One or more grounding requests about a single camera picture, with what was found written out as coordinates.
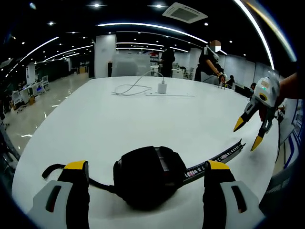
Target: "black bag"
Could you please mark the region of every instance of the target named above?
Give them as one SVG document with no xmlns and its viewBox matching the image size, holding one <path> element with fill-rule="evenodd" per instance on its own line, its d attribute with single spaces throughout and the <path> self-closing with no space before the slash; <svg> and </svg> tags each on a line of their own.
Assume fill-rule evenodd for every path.
<svg viewBox="0 0 305 229">
<path fill-rule="evenodd" d="M 136 208 L 153 208 L 183 184 L 186 167 L 178 153 L 167 147 L 133 150 L 115 162 L 115 193 Z"/>
</svg>

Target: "black strap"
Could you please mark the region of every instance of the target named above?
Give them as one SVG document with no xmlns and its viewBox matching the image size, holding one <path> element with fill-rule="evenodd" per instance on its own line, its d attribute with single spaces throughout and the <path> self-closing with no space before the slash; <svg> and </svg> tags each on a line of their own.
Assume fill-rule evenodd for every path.
<svg viewBox="0 0 305 229">
<path fill-rule="evenodd" d="M 42 173 L 43 179 L 47 178 L 51 174 L 51 172 L 53 172 L 55 169 L 64 168 L 64 167 L 65 165 L 61 165 L 61 164 L 55 164 L 47 167 Z"/>
<path fill-rule="evenodd" d="M 226 162 L 230 161 L 235 156 L 237 156 L 241 152 L 242 148 L 244 147 L 245 144 L 242 145 L 241 141 L 242 140 L 240 139 L 239 142 L 237 142 L 235 145 L 231 146 L 230 148 L 223 151 L 222 153 L 212 157 L 210 159 L 210 161 L 217 161 L 217 162 L 222 162 L 222 163 L 226 163 Z M 183 180 L 182 186 L 186 185 L 188 183 L 191 183 L 204 176 L 205 162 L 200 163 L 196 166 L 190 167 L 185 171 L 185 173 L 184 173 L 185 178 Z"/>
<path fill-rule="evenodd" d="M 63 169 L 64 167 L 65 167 L 65 165 L 62 165 L 62 164 L 55 164 L 55 165 L 51 165 L 51 166 L 47 167 L 42 173 L 43 179 L 46 179 L 51 174 L 51 172 L 53 172 L 55 169 L 59 169 L 59 168 Z M 104 185 L 91 178 L 89 178 L 89 184 L 92 186 L 95 186 L 97 188 L 109 191 L 111 193 L 115 193 L 115 189 L 114 189 L 113 185 Z"/>
</svg>

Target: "led strip light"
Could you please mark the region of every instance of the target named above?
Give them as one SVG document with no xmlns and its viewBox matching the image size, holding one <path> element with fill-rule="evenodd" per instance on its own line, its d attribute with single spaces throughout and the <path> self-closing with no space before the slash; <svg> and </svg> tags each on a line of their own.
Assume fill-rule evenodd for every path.
<svg viewBox="0 0 305 229">
<path fill-rule="evenodd" d="M 67 52 L 72 52 L 72 51 L 78 50 L 78 49 L 89 48 L 89 47 L 92 47 L 92 46 L 93 46 L 93 45 L 88 45 L 88 46 L 84 46 L 84 47 L 80 47 L 80 48 L 76 48 L 76 49 L 71 49 L 71 50 L 68 50 L 68 51 L 65 51 L 65 52 L 56 54 L 55 56 L 49 57 L 49 58 L 45 59 L 44 61 L 47 61 L 47 60 L 52 59 L 52 58 L 54 58 L 54 57 L 56 57 L 56 56 L 59 56 L 59 55 L 63 55 L 63 54 L 65 54 L 65 53 L 67 53 Z"/>
<path fill-rule="evenodd" d="M 144 45 L 154 45 L 154 46 L 164 47 L 164 45 L 160 45 L 160 44 L 149 44 L 149 43 L 138 43 L 138 42 L 117 42 L 117 44 L 144 44 Z"/>
<path fill-rule="evenodd" d="M 149 26 L 149 27 L 155 27 L 155 28 L 159 28 L 159 29 L 164 29 L 164 30 L 169 30 L 169 31 L 173 31 L 173 32 L 177 32 L 177 33 L 180 33 L 180 34 L 183 34 L 185 36 L 189 36 L 189 37 L 192 37 L 196 40 L 199 40 L 203 43 L 208 43 L 198 37 L 195 37 L 193 35 L 190 35 L 188 33 L 185 33 L 185 32 L 182 32 L 180 30 L 175 30 L 175 29 L 172 29 L 172 28 L 168 28 L 168 27 L 164 27 L 164 26 L 161 26 L 161 25 L 153 25 L 153 24 L 146 24 L 146 23 L 134 23 L 134 22 L 118 22 L 118 23 L 105 23 L 105 24 L 99 24 L 98 26 L 110 26 L 110 25 L 141 25 L 141 26 Z"/>
<path fill-rule="evenodd" d="M 174 47 L 170 47 L 171 49 L 176 49 L 176 50 L 180 50 L 180 51 L 183 51 L 183 52 L 188 52 L 186 50 L 183 50 L 183 49 L 177 49 L 177 48 L 174 48 Z"/>
<path fill-rule="evenodd" d="M 116 48 L 116 49 L 144 49 L 144 50 L 153 50 L 153 51 L 159 51 L 163 52 L 164 50 L 158 50 L 158 49 L 146 49 L 146 48 Z"/>
<path fill-rule="evenodd" d="M 13 71 L 13 69 L 16 68 L 17 65 L 18 65 L 21 61 L 23 61 L 25 58 L 27 58 L 27 57 L 28 57 L 29 55 L 31 55 L 33 52 L 35 52 L 36 50 L 38 50 L 39 48 L 41 48 L 43 45 L 46 45 L 46 44 L 52 42 L 53 40 L 56 40 L 57 38 L 59 38 L 59 37 L 54 37 L 53 39 L 51 39 L 51 40 L 49 40 L 49 41 L 43 43 L 42 45 L 40 45 L 40 46 L 38 46 L 37 48 L 35 48 L 35 49 L 33 49 L 32 51 L 30 51 L 25 57 L 23 57 L 23 58 L 22 58 L 22 59 L 21 59 L 21 60 L 20 60 L 11 70 L 10 70 L 10 72 Z"/>
<path fill-rule="evenodd" d="M 255 21 L 254 17 L 250 13 L 250 11 L 243 5 L 243 3 L 240 0 L 234 0 L 234 1 L 243 10 L 243 12 L 247 15 L 247 17 L 249 18 L 251 23 L 254 25 L 256 31 L 258 32 L 258 35 L 260 36 L 260 38 L 261 38 L 261 40 L 264 44 L 265 49 L 266 49 L 266 52 L 267 52 L 267 55 L 269 57 L 269 61 L 270 61 L 270 64 L 271 64 L 271 68 L 272 68 L 272 70 L 274 70 L 275 67 L 274 67 L 274 64 L 273 64 L 272 55 L 271 55 L 269 46 L 267 44 L 267 41 L 266 41 L 266 39 L 263 35 L 263 32 L 261 31 L 261 28 L 259 28 L 259 26 L 258 26 L 257 22 Z"/>
<path fill-rule="evenodd" d="M 70 56 L 78 55 L 78 54 L 80 54 L 80 53 L 75 53 L 75 54 L 72 54 L 72 55 L 69 55 L 69 56 L 64 56 L 64 57 L 61 58 L 61 60 L 62 60 L 62 59 L 65 59 L 65 58 L 68 58 L 68 57 L 70 57 Z"/>
</svg>

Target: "person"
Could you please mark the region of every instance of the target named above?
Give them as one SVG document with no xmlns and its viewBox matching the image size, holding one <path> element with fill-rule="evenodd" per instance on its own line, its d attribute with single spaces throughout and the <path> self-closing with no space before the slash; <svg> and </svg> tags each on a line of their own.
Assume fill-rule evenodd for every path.
<svg viewBox="0 0 305 229">
<path fill-rule="evenodd" d="M 235 83 L 234 76 L 230 75 L 230 79 L 227 81 L 226 84 L 229 86 L 229 88 L 232 88 L 233 83 Z"/>
<path fill-rule="evenodd" d="M 201 82 L 201 73 L 204 73 L 203 82 L 212 84 L 218 84 L 217 78 L 222 83 L 225 82 L 225 76 L 223 74 L 224 69 L 221 68 L 218 63 L 219 56 L 214 52 L 216 47 L 221 46 L 219 41 L 209 42 L 209 45 L 206 45 L 201 52 L 199 57 L 199 64 L 195 73 L 195 81 Z"/>
<path fill-rule="evenodd" d="M 170 47 L 168 45 L 165 45 L 164 48 L 165 48 L 165 51 L 162 53 L 161 61 L 159 61 L 159 63 L 162 64 L 161 74 L 164 77 L 171 77 L 173 62 L 175 61 L 175 56 L 173 54 L 173 50 L 170 49 Z"/>
</svg>

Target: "charger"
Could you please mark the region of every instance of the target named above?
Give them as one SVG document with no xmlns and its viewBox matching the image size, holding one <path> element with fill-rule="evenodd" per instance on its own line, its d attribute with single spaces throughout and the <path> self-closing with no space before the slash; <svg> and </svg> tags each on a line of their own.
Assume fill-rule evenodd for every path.
<svg viewBox="0 0 305 229">
<path fill-rule="evenodd" d="M 164 82 L 164 79 L 161 83 L 158 83 L 158 93 L 159 94 L 166 94 L 167 84 Z"/>
</svg>

